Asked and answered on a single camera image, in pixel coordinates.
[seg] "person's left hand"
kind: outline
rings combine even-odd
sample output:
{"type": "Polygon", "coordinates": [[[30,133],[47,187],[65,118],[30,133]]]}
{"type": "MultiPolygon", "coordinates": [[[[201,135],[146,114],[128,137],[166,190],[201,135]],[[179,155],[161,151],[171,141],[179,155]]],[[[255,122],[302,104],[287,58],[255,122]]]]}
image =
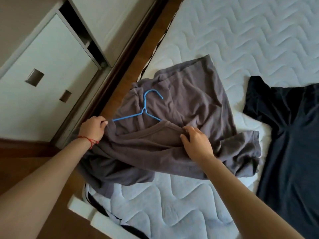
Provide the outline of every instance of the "person's left hand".
{"type": "Polygon", "coordinates": [[[86,120],[86,122],[82,123],[78,135],[93,139],[95,141],[100,141],[104,134],[106,125],[107,121],[104,117],[91,117],[90,119],[86,120]]]}

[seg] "mattress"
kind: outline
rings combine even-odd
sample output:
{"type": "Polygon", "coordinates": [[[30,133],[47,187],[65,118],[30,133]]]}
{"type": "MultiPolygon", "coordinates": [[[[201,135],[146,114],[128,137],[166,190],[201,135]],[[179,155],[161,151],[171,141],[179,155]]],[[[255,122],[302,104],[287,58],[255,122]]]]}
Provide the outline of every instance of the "mattress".
{"type": "MultiPolygon", "coordinates": [[[[242,113],[250,76],[271,87],[319,82],[318,0],[184,0],[141,78],[209,54],[226,90],[237,130],[260,132],[262,158],[270,127],[242,113]]],[[[241,178],[251,190],[257,175],[241,178]]],[[[238,230],[210,181],[156,173],[153,182],[115,185],[105,209],[149,238],[237,238],[238,230]]]]}

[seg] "hand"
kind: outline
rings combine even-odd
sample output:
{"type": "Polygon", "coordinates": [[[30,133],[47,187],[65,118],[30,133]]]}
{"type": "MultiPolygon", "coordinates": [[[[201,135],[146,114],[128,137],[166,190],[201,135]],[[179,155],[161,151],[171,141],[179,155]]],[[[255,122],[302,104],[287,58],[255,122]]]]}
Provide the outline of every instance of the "hand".
{"type": "Polygon", "coordinates": [[[96,141],[100,141],[104,135],[104,129],[107,125],[107,121],[104,117],[91,117],[82,123],[79,131],[79,136],[87,137],[96,141]]]}
{"type": "Polygon", "coordinates": [[[204,133],[192,126],[185,126],[183,129],[189,133],[189,140],[184,134],[181,134],[181,140],[191,160],[200,162],[205,159],[215,158],[211,143],[204,133]]]}

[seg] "person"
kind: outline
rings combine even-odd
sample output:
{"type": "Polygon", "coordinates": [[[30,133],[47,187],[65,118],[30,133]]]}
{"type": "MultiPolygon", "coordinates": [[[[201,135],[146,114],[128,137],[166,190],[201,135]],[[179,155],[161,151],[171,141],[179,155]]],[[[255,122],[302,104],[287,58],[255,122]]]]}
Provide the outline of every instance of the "person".
{"type": "MultiPolygon", "coordinates": [[[[42,167],[0,196],[0,238],[34,239],[39,234],[71,172],[84,153],[101,140],[107,121],[92,117],[75,139],[42,167]]],[[[181,135],[188,156],[213,183],[243,238],[303,238],[246,188],[213,153],[199,129],[186,126],[181,135]]]]}

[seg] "brown shirt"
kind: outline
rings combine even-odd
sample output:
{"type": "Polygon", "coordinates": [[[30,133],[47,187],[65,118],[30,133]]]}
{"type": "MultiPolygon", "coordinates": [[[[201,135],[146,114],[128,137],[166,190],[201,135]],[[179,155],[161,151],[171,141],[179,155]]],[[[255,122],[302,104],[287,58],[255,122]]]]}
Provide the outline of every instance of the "brown shirt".
{"type": "Polygon", "coordinates": [[[182,127],[191,125],[205,133],[214,154],[237,177],[253,176],[261,149],[258,131],[237,133],[225,90],[207,55],[159,70],[153,79],[133,84],[116,118],[140,112],[144,92],[147,110],[142,114],[109,121],[105,136],[83,157],[79,169],[90,185],[109,197],[113,183],[131,185],[152,181],[154,171],[207,179],[190,160],[182,145],[182,127]]]}

